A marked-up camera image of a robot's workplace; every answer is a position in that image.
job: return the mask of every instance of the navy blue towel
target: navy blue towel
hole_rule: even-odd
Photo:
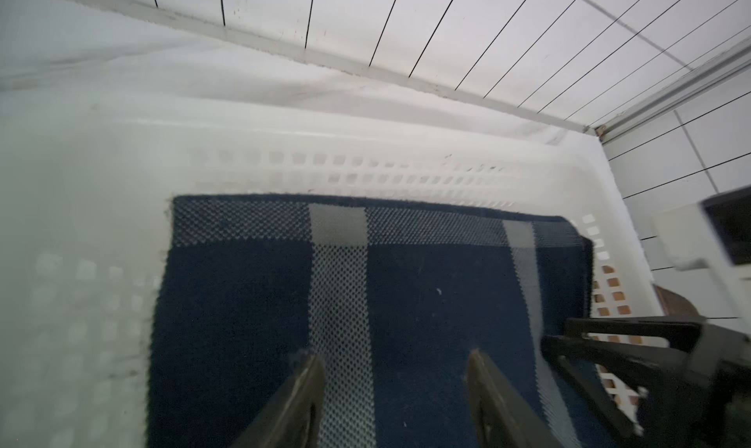
[[[319,443],[477,446],[487,352],[564,446],[611,446],[540,354],[588,314],[591,244],[563,218],[323,196],[181,196],[155,308],[148,446],[225,448],[315,352]]]

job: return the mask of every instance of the white container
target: white container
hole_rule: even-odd
[[[180,194],[561,215],[595,242],[596,316],[662,313],[607,184],[557,147],[177,97],[19,97],[0,115],[2,443],[143,445],[151,318]],[[608,392],[633,416],[635,393],[614,381]]]

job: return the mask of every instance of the white wall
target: white wall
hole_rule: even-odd
[[[0,0],[0,92],[66,86],[284,105],[546,141],[549,125],[65,0]]]
[[[751,70],[607,143],[605,154],[655,282],[686,296],[716,323],[739,325],[708,271],[671,267],[651,218],[751,184]]]

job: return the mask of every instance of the towel stripe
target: towel stripe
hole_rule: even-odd
[[[530,333],[535,348],[535,376],[537,390],[542,402],[548,427],[566,448],[581,448],[581,443],[568,414],[568,407],[563,401],[553,371],[540,351],[542,339],[542,298],[540,295],[539,271],[537,270],[537,250],[535,232],[532,224],[526,221],[503,220],[508,244],[512,248],[514,270],[519,280],[530,316]]]

